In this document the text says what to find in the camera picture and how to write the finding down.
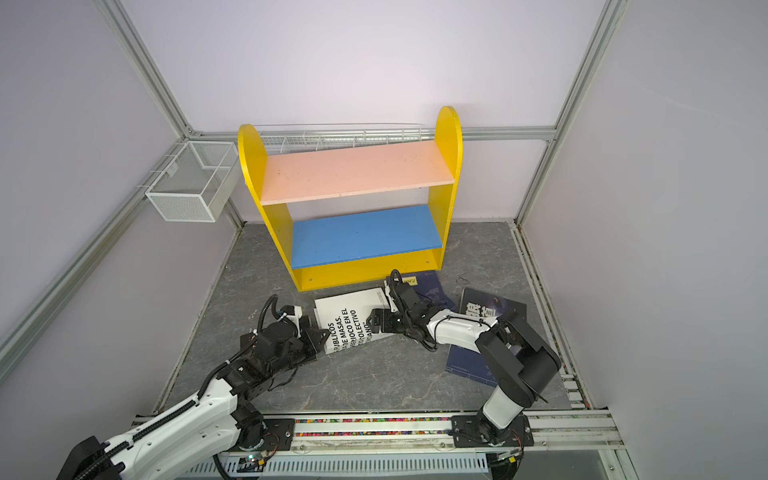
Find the white book black text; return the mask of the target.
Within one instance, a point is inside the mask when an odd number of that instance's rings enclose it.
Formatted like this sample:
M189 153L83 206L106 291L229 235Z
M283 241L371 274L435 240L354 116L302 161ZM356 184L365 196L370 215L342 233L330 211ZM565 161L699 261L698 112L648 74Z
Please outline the white book black text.
M332 354L384 339L391 333L373 333L367 319L374 309L390 309L381 287L325 297L315 301L318 326L329 331L324 352Z

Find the dark book white characters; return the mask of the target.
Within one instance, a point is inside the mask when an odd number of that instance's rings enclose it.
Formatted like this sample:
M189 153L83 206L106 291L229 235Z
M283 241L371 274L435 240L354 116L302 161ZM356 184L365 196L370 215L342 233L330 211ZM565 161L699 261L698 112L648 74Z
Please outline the dark book white characters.
M483 324L493 325L497 317L505 315L516 315L526 320L527 306L502 296L465 287L461 293L458 313L479 319Z

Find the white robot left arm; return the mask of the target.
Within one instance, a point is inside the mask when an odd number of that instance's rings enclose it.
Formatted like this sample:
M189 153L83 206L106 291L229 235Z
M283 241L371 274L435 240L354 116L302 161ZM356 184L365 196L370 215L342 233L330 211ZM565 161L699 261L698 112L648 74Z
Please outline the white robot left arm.
M61 479L174 479L231 448L278 448L254 398L276 375L312 362L330 333L278 320L241 337L240 350L215 367L198 391L169 410L107 441L89 437L68 455Z

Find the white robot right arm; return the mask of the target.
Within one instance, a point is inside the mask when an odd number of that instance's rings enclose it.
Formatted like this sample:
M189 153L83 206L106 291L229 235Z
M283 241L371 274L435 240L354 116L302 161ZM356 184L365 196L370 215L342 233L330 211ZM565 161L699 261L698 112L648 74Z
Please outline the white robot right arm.
M543 398L562 361L517 311L478 317L439 308L402 281L388 285L391 306L376 308L366 324L373 333L402 334L434 352L450 345L478 353L496 380L492 394L478 411L465 437L499 445L515 432L513 421Z

